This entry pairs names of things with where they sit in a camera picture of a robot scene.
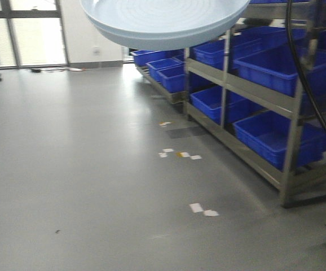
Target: black cable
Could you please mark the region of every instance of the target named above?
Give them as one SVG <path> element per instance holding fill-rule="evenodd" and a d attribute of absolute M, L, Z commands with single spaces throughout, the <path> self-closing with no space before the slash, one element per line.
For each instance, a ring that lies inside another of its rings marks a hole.
<path fill-rule="evenodd" d="M 314 108 L 315 115 L 317 119 L 319 120 L 322 128 L 326 132 L 326 120 L 323 117 L 320 108 L 317 104 L 317 101 L 312 93 L 309 81 L 305 75 L 305 72 L 303 71 L 303 68 L 301 66 L 301 62 L 299 60 L 299 56 L 297 54 L 296 46 L 294 44 L 294 39 L 292 35 L 292 3 L 293 0 L 288 0 L 287 3 L 287 10 L 286 10 L 286 30 L 287 30 L 287 38 L 288 38 L 288 45 L 292 53 L 292 57 L 294 60 L 294 65 L 296 66 L 297 72 L 298 72 L 298 77 L 301 80 L 302 86 L 304 91 L 307 93 L 307 96 L 309 97 L 309 100 L 312 104 L 312 107 Z"/>

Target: white wall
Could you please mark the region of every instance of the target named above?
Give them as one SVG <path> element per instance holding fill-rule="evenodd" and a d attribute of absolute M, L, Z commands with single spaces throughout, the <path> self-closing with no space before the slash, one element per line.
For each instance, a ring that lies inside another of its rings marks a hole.
<path fill-rule="evenodd" d="M 79 0 L 60 0 L 71 63 L 122 60 L 122 46 L 103 37 L 87 19 Z M 93 47 L 100 54 L 93 53 Z"/>

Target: dark floor stain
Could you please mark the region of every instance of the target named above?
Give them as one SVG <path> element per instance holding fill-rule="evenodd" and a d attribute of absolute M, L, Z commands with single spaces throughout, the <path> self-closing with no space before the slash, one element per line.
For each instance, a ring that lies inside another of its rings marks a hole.
<path fill-rule="evenodd" d="M 207 134 L 207 131 L 200 127 L 189 127 L 183 129 L 175 129 L 175 130 L 168 130 L 166 131 L 170 138 L 184 138 L 184 137 L 196 137 L 196 136 L 203 136 Z"/>

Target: debris on floor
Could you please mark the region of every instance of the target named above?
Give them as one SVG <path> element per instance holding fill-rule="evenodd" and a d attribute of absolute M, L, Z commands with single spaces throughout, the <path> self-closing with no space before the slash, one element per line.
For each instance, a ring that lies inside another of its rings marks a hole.
<path fill-rule="evenodd" d="M 160 156 L 160 158 L 166 158 L 166 157 L 168 157 L 168 154 L 166 152 L 160 152 L 159 156 Z"/>
<path fill-rule="evenodd" d="M 190 204 L 190 207 L 192 209 L 193 213 L 199 213 L 199 212 L 203 212 L 203 208 L 199 203 L 192 203 Z"/>
<path fill-rule="evenodd" d="M 174 152 L 174 149 L 172 149 L 172 148 L 164 148 L 163 152 Z"/>
<path fill-rule="evenodd" d="M 167 127 L 167 125 L 169 125 L 169 124 L 172 124 L 172 123 L 169 122 L 169 121 L 166 121 L 166 122 L 164 122 L 164 123 L 159 123 L 159 126 L 160 126 L 160 127 Z"/>
<path fill-rule="evenodd" d="M 203 211 L 203 215 L 205 216 L 219 216 L 219 213 L 214 210 Z"/>
<path fill-rule="evenodd" d="M 202 159 L 202 156 L 200 156 L 200 155 L 194 155 L 194 156 L 191 156 L 191 159 L 192 160 L 199 160 L 199 159 Z"/>
<path fill-rule="evenodd" d="M 187 152 L 177 152 L 177 156 L 179 158 L 187 158 L 187 157 L 191 157 L 189 153 Z"/>

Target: baseboard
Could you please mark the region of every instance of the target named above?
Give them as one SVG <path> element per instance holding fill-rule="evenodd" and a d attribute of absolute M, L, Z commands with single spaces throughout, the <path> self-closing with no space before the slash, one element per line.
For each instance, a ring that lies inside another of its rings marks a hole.
<path fill-rule="evenodd" d="M 97 69 L 97 68 L 113 68 L 113 67 L 122 67 L 123 61 L 103 61 L 103 62 L 80 62 L 80 63 L 71 63 L 69 65 L 72 68 L 86 68 L 86 69 Z"/>

